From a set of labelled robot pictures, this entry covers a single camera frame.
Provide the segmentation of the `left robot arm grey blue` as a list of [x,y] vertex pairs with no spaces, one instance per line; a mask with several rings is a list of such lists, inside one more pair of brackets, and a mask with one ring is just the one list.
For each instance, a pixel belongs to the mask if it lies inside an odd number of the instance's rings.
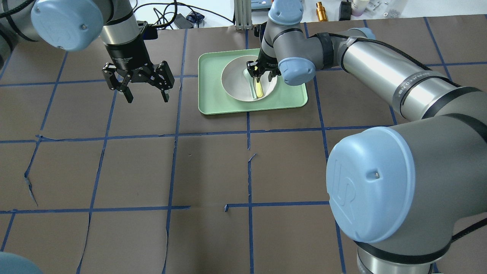
[[[1,273],[165,270],[185,30],[141,47],[131,0],[31,0],[1,18]],[[105,87],[104,66],[168,58],[163,103],[131,83],[133,104]]]

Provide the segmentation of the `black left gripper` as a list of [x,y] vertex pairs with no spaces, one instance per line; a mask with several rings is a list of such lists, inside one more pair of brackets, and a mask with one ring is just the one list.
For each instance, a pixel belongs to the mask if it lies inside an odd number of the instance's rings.
[[[133,78],[134,83],[156,84],[164,102],[169,102],[169,90],[174,87],[175,78],[167,61],[155,66],[148,55],[142,36],[123,45],[110,45],[105,43],[113,64],[105,64],[102,73],[108,88],[121,92],[129,104],[134,97],[128,84]],[[116,76],[120,73],[123,80],[120,82]]]

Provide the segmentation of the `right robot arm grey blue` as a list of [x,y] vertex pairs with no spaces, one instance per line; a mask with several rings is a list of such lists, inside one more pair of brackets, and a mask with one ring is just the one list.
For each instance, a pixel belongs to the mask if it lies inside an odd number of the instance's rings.
[[[486,15],[306,23],[309,35],[370,27],[390,45],[455,82],[486,90]],[[325,156],[344,137],[405,123],[343,70],[318,72],[309,101],[272,111],[278,126],[250,134],[253,270],[256,274],[357,274],[357,246],[327,201]]]

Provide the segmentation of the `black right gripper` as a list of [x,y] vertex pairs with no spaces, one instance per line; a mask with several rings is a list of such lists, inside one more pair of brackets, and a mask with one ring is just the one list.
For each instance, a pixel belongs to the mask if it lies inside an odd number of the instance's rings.
[[247,61],[246,63],[247,71],[256,83],[260,82],[261,76],[268,73],[268,81],[273,81],[280,74],[278,68],[278,60],[276,57],[270,57],[266,54],[263,49],[259,51],[258,57],[255,61]]

